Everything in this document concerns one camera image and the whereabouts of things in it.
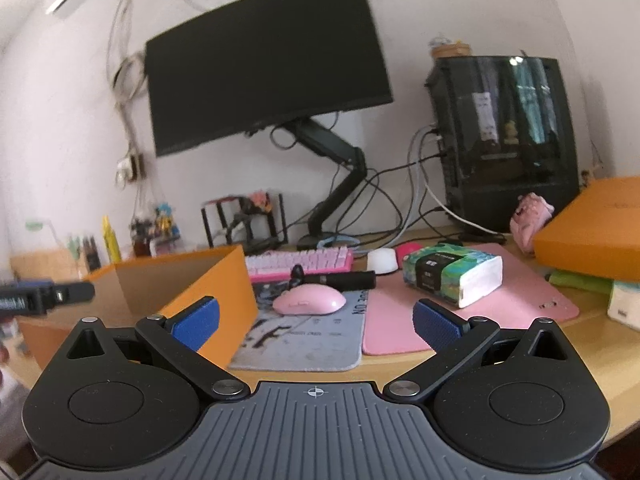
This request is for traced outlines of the green tissue pack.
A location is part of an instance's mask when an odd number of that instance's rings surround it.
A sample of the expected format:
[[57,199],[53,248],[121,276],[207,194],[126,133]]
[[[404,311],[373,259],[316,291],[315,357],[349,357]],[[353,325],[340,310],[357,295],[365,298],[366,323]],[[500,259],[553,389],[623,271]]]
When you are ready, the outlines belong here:
[[402,277],[408,285],[464,309],[502,285],[503,260],[479,249],[438,244],[408,255]]

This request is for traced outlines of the orange box lid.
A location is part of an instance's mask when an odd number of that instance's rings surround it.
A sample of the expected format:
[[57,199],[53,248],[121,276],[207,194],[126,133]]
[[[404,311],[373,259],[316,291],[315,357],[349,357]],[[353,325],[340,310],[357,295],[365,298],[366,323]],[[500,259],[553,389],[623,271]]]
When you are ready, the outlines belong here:
[[537,261],[550,268],[639,281],[639,179],[593,182],[534,237]]

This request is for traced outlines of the wooden headboard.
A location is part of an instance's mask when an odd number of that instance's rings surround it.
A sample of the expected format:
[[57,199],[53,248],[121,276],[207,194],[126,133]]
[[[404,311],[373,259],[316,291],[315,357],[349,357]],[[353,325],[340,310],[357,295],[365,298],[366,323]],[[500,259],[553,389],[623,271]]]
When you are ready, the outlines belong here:
[[73,281],[89,273],[85,259],[76,260],[66,248],[16,254],[10,257],[10,266],[21,280]]

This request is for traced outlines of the orange open cardboard box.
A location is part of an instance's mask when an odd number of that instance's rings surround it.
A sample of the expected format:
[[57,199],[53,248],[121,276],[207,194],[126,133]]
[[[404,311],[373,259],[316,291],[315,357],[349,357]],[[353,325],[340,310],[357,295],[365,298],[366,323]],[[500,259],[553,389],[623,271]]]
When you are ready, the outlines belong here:
[[96,289],[92,301],[55,309],[45,318],[17,320],[40,367],[48,365],[85,316],[95,316],[107,327],[130,327],[149,314],[170,318],[202,297],[212,296],[219,304],[219,324],[198,353],[226,368],[257,318],[239,246],[128,260],[93,273],[88,280]]

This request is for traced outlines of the green clip lamp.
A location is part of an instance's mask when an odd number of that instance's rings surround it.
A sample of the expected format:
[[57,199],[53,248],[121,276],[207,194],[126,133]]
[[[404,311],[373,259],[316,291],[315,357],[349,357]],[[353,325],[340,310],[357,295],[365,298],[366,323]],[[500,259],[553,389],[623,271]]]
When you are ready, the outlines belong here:
[[56,232],[56,229],[53,223],[48,219],[26,220],[25,229],[29,232],[39,232],[39,231],[48,230],[51,236],[53,237],[55,243],[58,245],[58,247],[61,247],[63,249],[66,248],[66,245],[61,240],[61,237],[58,236],[58,232]]

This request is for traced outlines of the grey printed mouse pad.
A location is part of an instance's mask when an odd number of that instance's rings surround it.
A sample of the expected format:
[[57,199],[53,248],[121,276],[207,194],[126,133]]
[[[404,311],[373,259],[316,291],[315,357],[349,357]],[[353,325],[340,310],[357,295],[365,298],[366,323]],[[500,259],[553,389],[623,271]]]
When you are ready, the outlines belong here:
[[369,293],[346,292],[346,304],[327,315],[282,315],[273,300],[283,282],[253,286],[258,315],[233,356],[232,370],[344,372],[358,366]]

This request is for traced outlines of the yellow spray bottle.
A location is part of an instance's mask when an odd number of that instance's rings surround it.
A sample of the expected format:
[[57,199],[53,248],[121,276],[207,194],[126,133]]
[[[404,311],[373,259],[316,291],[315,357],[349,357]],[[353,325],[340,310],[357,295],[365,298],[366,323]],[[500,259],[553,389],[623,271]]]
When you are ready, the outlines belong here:
[[102,218],[102,234],[110,263],[120,263],[122,261],[122,254],[120,253],[116,233],[113,230],[111,221],[107,216],[104,216]]

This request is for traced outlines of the magenta computer mouse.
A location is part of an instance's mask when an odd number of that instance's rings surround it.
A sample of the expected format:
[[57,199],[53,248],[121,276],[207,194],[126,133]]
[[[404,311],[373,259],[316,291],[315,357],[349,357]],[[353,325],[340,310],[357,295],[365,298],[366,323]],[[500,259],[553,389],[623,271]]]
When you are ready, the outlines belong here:
[[408,255],[411,255],[422,248],[423,246],[418,242],[405,242],[398,245],[395,248],[398,266],[402,265],[402,262],[408,257]]

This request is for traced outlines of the blue haired anime figure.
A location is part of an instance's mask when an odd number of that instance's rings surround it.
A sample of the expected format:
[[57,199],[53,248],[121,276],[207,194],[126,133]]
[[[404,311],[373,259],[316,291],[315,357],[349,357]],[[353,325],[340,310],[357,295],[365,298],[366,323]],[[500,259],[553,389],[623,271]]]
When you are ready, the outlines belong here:
[[150,244],[152,254],[158,256],[173,252],[180,237],[180,231],[175,224],[171,206],[168,203],[160,203],[155,208],[153,237]]

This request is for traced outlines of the white computer mouse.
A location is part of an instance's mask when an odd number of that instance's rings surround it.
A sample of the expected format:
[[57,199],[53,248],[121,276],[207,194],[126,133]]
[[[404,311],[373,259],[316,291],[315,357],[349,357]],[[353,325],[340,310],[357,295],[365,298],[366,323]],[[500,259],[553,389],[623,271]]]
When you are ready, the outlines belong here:
[[376,275],[387,275],[398,270],[398,260],[394,248],[373,249],[367,254],[367,270]]

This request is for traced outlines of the black flashlight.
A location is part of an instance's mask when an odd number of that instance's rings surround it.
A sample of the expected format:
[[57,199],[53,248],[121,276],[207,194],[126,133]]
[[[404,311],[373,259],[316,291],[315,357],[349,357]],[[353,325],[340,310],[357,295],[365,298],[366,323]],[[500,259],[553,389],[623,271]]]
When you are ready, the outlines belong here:
[[305,272],[300,264],[296,264],[291,271],[288,288],[308,284],[326,285],[339,292],[370,290],[376,287],[376,274],[373,271],[313,274]]

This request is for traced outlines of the pink mechanical keyboard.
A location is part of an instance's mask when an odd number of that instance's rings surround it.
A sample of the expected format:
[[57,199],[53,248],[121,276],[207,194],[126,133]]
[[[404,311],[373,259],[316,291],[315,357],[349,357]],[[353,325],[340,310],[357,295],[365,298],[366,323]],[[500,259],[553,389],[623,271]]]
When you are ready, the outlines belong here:
[[294,266],[301,266],[305,274],[350,272],[353,262],[354,255],[347,247],[309,249],[302,252],[266,252],[245,257],[252,283],[287,281]]

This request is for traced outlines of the black router with antennas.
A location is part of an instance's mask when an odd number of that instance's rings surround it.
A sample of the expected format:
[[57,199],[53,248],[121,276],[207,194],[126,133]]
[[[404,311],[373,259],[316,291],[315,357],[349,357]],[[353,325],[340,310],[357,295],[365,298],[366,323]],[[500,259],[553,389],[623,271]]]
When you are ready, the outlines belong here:
[[[257,191],[250,195],[227,195],[201,204],[201,218],[209,248],[222,239],[226,246],[240,245],[244,254],[254,256],[288,244],[284,206],[280,205],[280,229],[276,226],[276,206],[270,194]],[[267,236],[259,238],[253,223],[265,221]]]

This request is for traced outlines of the green book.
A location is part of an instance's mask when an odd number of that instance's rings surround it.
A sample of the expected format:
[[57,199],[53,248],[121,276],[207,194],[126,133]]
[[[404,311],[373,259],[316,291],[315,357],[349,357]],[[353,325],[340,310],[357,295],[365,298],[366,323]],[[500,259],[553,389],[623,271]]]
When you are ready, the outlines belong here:
[[613,286],[613,282],[608,278],[596,278],[595,276],[563,270],[551,271],[547,275],[547,281],[556,287],[576,288],[603,295],[609,295]]

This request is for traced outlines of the pink computer mouse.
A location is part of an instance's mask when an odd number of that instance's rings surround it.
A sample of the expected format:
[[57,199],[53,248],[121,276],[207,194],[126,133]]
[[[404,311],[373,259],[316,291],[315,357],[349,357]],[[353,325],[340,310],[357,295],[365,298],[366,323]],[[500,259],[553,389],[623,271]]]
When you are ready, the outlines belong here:
[[345,304],[345,296],[330,286],[303,284],[282,292],[272,308],[280,315],[328,315]]

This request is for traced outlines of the pink plush toy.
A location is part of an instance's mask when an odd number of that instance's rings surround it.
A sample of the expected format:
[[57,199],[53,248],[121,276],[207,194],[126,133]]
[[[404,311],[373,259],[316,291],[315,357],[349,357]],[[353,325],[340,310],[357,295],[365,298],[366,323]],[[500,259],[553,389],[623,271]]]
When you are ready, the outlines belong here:
[[523,254],[534,252],[534,237],[551,220],[553,213],[554,207],[536,193],[528,193],[518,199],[510,220],[510,232]]

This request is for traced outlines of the white tissue box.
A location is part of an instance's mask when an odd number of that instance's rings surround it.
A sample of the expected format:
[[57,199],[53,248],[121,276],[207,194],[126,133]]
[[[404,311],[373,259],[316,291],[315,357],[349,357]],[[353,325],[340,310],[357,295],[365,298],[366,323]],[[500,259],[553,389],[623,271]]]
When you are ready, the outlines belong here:
[[640,284],[614,281],[610,300],[608,300],[608,317],[637,332],[640,330]]

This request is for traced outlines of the black glass PC tower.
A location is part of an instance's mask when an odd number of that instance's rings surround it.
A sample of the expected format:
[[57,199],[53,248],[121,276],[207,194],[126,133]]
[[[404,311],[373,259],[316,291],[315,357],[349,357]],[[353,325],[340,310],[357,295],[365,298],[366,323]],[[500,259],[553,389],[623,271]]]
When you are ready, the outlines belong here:
[[442,138],[444,206],[463,229],[508,232],[529,193],[556,211],[578,195],[574,129],[557,60],[439,58],[425,87]]

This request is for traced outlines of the small wicker basket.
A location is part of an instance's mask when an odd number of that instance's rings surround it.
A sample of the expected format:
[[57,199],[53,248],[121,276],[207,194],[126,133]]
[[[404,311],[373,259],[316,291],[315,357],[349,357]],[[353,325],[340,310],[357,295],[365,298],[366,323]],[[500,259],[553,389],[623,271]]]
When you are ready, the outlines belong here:
[[450,44],[438,44],[431,48],[431,56],[434,60],[439,58],[461,58],[473,54],[469,44],[462,41],[450,42]]

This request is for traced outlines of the black curved monitor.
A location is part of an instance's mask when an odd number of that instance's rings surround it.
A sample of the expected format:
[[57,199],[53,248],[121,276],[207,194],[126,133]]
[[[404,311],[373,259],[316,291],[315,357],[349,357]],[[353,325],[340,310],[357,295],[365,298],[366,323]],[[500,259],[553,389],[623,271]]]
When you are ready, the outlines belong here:
[[392,102],[369,0],[238,0],[145,46],[157,155]]

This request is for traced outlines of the wall power socket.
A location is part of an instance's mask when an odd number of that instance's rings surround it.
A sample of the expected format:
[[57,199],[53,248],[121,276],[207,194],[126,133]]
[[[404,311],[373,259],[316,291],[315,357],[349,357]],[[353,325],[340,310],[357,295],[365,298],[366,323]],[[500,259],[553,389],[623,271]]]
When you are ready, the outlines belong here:
[[125,186],[144,177],[144,159],[141,154],[128,154],[116,165],[115,181],[118,185]]

